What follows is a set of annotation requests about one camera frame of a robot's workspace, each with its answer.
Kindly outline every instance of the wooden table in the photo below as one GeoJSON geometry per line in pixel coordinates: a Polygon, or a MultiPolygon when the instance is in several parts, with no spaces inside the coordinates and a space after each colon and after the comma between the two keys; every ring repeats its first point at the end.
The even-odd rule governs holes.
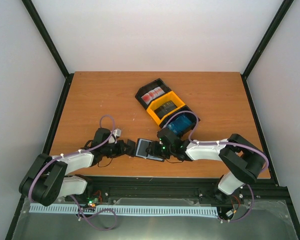
{"type": "MultiPolygon", "coordinates": [[[[195,139],[221,140],[238,133],[261,148],[257,129],[239,72],[76,72],[51,149],[52,155],[69,153],[93,139],[99,119],[112,115],[121,139],[156,140],[159,127],[135,99],[140,87],[161,78],[201,122],[195,139]]],[[[111,128],[104,119],[102,126],[111,128]]],[[[109,158],[103,158],[100,166],[109,158]]],[[[221,161],[198,160],[171,164],[129,157],[114,158],[107,167],[83,168],[88,176],[220,178],[228,172],[221,161]]],[[[270,178],[269,171],[260,178],[270,178]]]]}

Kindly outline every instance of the transparent plastic sheet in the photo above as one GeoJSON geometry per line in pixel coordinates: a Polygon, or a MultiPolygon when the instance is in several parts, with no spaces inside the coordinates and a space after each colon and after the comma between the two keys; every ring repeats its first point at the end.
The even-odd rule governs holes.
{"type": "MultiPolygon", "coordinates": [[[[109,199],[113,205],[143,206],[207,206],[197,201],[186,199],[109,199]]],[[[61,204],[73,204],[56,201],[61,204]]],[[[249,207],[248,200],[240,206],[235,214],[239,218],[249,207]]],[[[224,222],[206,217],[135,217],[119,216],[118,226],[107,232],[93,229],[84,221],[78,221],[75,214],[29,213],[30,203],[26,198],[13,235],[13,240],[297,240],[297,235],[283,200],[256,199],[253,211],[243,221],[237,223],[224,222]]],[[[99,216],[93,224],[107,227],[113,223],[113,216],[99,216]]]]}

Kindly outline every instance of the white linear rail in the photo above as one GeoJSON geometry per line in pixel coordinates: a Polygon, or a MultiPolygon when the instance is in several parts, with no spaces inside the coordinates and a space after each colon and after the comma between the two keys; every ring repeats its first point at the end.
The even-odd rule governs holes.
{"type": "MultiPolygon", "coordinates": [[[[217,208],[212,206],[122,206],[122,205],[99,205],[96,209],[84,210],[86,214],[93,214],[104,209],[112,209],[118,216],[136,217],[205,217],[216,218],[217,208]]],[[[43,206],[40,203],[31,203],[29,213],[42,214],[77,214],[78,206],[75,204],[51,204],[43,206]]],[[[104,211],[100,215],[112,215],[104,211]]]]}

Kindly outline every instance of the gray metal surface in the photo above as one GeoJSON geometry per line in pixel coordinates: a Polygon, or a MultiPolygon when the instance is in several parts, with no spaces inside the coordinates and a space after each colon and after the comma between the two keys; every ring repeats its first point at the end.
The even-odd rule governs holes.
{"type": "MultiPolygon", "coordinates": [[[[246,211],[241,207],[237,216],[246,211]]],[[[241,222],[221,224],[204,217],[119,216],[110,231],[97,231],[75,214],[28,213],[22,210],[14,240],[297,240],[282,202],[260,202],[241,222]]],[[[113,216],[92,219],[99,227],[111,226],[113,216]]]]}

